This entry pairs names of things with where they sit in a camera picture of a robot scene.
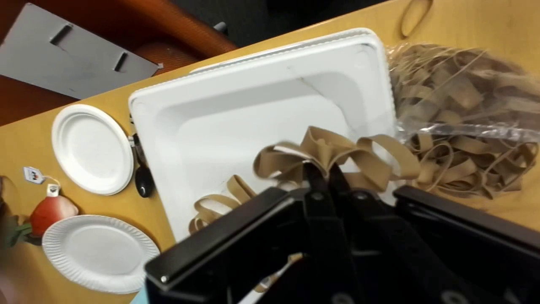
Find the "wooden table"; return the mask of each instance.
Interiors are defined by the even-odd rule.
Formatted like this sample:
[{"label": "wooden table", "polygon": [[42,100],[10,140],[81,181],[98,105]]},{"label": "wooden table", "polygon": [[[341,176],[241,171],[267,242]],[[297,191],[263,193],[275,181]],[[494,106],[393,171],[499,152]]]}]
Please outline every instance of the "wooden table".
[{"label": "wooden table", "polygon": [[[540,3],[537,0],[434,0],[434,7],[415,34],[403,41],[398,34],[400,20],[408,0],[390,0],[376,7],[332,19],[282,37],[263,41],[245,49],[228,52],[152,79],[145,79],[115,91],[93,96],[83,103],[98,106],[110,113],[127,133],[128,96],[143,86],[179,78],[189,71],[219,61],[253,54],[289,42],[319,37],[351,27],[373,29],[388,49],[402,42],[440,42],[456,47],[483,47],[505,56],[532,73],[540,74]],[[157,196],[138,198],[133,182],[116,196],[94,196],[73,184],[57,166],[51,147],[51,125],[57,110],[20,120],[0,128],[0,174],[8,176],[7,203],[17,215],[30,215],[44,198],[46,188],[24,181],[22,167],[35,166],[44,174],[62,182],[69,196],[83,213],[118,216],[147,231],[160,248],[174,243],[164,208]],[[535,199],[540,189],[540,169],[535,167],[525,181],[525,189],[503,196],[496,201],[469,199],[466,204],[508,218],[520,225],[540,230],[540,203]],[[133,296],[111,296],[88,291],[71,284],[44,257],[42,250],[32,245],[20,245],[15,250],[0,253],[0,287],[15,289],[19,302],[128,302]]]}]

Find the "paper plate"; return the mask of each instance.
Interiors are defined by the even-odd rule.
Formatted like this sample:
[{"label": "paper plate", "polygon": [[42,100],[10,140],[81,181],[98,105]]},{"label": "paper plate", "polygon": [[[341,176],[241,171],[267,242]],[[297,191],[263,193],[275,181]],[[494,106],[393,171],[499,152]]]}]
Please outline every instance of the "paper plate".
[{"label": "paper plate", "polygon": [[52,149],[69,179],[89,193],[116,194],[132,181],[128,139],[94,106],[66,106],[52,123]]},{"label": "paper plate", "polygon": [[42,248],[66,279],[111,294],[137,292],[145,280],[143,264],[159,253],[135,226],[89,215],[54,223]]},{"label": "paper plate", "polygon": [[138,90],[130,112],[175,240],[187,237],[194,201],[223,193],[238,174],[255,191],[256,154],[300,142],[309,127],[356,142],[393,135],[385,47],[354,29],[221,63]]}]

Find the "plastic bag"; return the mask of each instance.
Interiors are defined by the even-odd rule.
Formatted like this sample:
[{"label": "plastic bag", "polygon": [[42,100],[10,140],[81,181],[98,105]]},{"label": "plastic bag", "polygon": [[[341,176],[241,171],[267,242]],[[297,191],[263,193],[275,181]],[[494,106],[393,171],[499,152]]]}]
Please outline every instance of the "plastic bag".
[{"label": "plastic bag", "polygon": [[405,139],[472,135],[540,142],[540,81],[484,51],[434,44],[390,54],[398,128]]}]

